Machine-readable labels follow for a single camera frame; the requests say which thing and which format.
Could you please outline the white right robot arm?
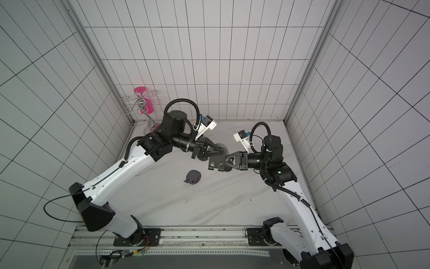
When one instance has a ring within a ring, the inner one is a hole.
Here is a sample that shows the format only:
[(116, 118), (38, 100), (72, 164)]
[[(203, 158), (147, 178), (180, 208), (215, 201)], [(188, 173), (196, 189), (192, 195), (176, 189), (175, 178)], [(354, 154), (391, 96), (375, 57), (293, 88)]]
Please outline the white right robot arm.
[(237, 170), (257, 170), (263, 182), (284, 199), (300, 229), (294, 232), (280, 217), (273, 217), (262, 225), (265, 243), (280, 244), (302, 269), (352, 268), (353, 250), (337, 240), (306, 200), (296, 175), (283, 161), (280, 137), (273, 135), (266, 123), (258, 122), (251, 132), (240, 131), (234, 138), (245, 151), (228, 155), (226, 165)]

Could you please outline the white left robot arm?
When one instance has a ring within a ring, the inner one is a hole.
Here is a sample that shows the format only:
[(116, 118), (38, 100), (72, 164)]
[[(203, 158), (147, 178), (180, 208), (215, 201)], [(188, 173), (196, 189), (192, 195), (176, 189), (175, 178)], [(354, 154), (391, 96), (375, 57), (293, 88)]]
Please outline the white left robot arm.
[(173, 148), (191, 152), (192, 158), (206, 158), (224, 152), (203, 134), (216, 127), (216, 121), (202, 117), (198, 105), (189, 99), (175, 99), (163, 111), (163, 119), (152, 132), (130, 140), (124, 158), (85, 184), (74, 183), (69, 188), (82, 222), (90, 232), (108, 230), (122, 238), (141, 236), (142, 226), (132, 215), (115, 211), (109, 199), (136, 174), (144, 171)]

